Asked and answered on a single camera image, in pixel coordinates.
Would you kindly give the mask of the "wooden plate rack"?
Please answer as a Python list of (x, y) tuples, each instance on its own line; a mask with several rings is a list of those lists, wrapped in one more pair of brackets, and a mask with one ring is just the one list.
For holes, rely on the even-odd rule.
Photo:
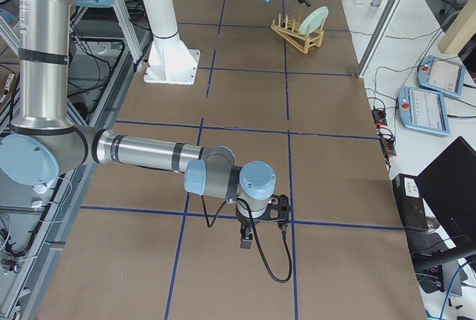
[(319, 48), (321, 46), (324, 38), (325, 22), (318, 30), (305, 36), (298, 33), (301, 22), (300, 19), (296, 19), (295, 17), (290, 19), (287, 14), (282, 16), (280, 13), (277, 20), (274, 19), (272, 21), (270, 28), (279, 36), (284, 38), (289, 44), (298, 49), (299, 52), (302, 54), (308, 54), (310, 48)]

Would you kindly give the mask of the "orange black usb hub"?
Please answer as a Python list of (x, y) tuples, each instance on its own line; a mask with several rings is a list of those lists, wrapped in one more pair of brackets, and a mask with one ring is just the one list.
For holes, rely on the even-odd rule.
[(386, 111), (385, 109), (372, 109), (372, 116), (375, 122), (376, 127), (386, 127), (387, 126), (387, 119), (386, 119)]

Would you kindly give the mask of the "near teach pendant tablet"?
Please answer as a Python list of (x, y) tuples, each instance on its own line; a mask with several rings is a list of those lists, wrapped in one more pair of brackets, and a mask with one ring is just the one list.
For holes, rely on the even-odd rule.
[(398, 95), (398, 114), (408, 129), (450, 135), (446, 105), (440, 92), (403, 86)]

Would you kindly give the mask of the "aluminium frame post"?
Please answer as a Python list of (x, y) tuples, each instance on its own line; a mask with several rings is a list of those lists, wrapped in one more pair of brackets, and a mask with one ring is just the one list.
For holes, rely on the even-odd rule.
[(385, 34), (396, 14), (402, 0), (388, 0), (385, 8), (382, 12), (382, 15), (376, 25), (376, 29), (373, 32), (373, 35), (367, 45), (367, 48), (364, 52), (363, 57), (361, 58), (361, 62), (358, 65), (358, 69), (356, 71), (356, 76), (358, 78), (363, 78), (365, 72), (369, 65), (372, 62), (372, 59), (375, 57), (376, 52), (381, 45)]

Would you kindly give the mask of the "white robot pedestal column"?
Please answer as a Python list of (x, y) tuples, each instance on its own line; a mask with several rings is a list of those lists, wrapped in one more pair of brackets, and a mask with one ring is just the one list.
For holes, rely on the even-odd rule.
[(143, 0), (153, 35), (144, 75), (146, 83), (192, 85), (200, 51), (181, 40), (173, 0)]

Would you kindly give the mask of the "far teach pendant tablet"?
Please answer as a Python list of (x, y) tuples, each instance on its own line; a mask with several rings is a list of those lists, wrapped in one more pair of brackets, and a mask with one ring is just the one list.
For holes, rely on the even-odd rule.
[(429, 55), (419, 64), (417, 81), (422, 87), (459, 98), (462, 94), (465, 73), (466, 68), (463, 65)]

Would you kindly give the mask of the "black computer box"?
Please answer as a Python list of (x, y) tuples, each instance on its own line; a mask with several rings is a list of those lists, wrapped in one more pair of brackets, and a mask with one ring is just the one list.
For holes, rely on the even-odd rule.
[(392, 180), (392, 185), (400, 220), (404, 228), (426, 232), (428, 225), (425, 209), (415, 177), (400, 173)]

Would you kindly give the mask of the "black monitor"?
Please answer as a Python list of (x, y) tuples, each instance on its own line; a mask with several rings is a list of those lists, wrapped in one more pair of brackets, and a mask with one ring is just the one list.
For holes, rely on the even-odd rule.
[(475, 259), (475, 150), (461, 136), (451, 142), (416, 178), (434, 216), (456, 246), (414, 260), (422, 271), (460, 258)]

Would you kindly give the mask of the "light green plate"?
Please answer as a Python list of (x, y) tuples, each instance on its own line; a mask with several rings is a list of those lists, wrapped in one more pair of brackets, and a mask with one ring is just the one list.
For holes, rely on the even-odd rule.
[(305, 36), (318, 30), (329, 15), (327, 6), (322, 6), (310, 13), (300, 24), (298, 33)]

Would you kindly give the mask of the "teach pendant tablet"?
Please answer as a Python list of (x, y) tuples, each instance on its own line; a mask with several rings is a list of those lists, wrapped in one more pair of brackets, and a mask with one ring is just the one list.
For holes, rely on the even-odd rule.
[(422, 87), (459, 98), (462, 94), (465, 73), (466, 68), (463, 65), (429, 55), (419, 64), (417, 81)]
[(398, 95), (398, 114), (408, 129), (450, 135), (446, 105), (440, 92), (403, 86)]

